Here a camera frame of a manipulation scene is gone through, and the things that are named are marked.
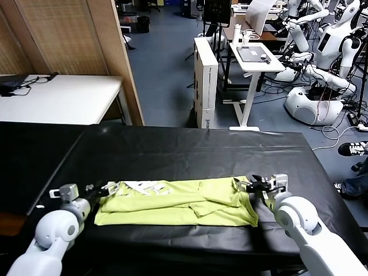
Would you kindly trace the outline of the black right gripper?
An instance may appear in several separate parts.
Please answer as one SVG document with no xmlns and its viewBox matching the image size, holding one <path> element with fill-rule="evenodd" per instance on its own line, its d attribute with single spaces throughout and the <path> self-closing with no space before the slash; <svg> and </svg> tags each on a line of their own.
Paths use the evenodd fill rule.
<svg viewBox="0 0 368 276">
<path fill-rule="evenodd" d="M 238 178 L 234 178 L 233 180 L 238 191 L 254 193 L 263 201 L 269 199 L 269 193 L 277 188 L 276 185 L 269 184 L 267 177 L 260 175 L 252 175 L 251 182 L 241 181 Z"/>
</svg>

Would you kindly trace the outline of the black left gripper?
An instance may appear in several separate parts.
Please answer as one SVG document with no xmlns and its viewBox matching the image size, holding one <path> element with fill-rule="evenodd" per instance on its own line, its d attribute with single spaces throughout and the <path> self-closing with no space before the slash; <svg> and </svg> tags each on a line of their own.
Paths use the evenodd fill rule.
<svg viewBox="0 0 368 276">
<path fill-rule="evenodd" d="M 118 182 L 110 181 L 104 186 L 87 185 L 85 187 L 85 199 L 90 205 L 95 205 L 102 197 L 110 197 L 116 194 L 120 186 Z"/>
</svg>

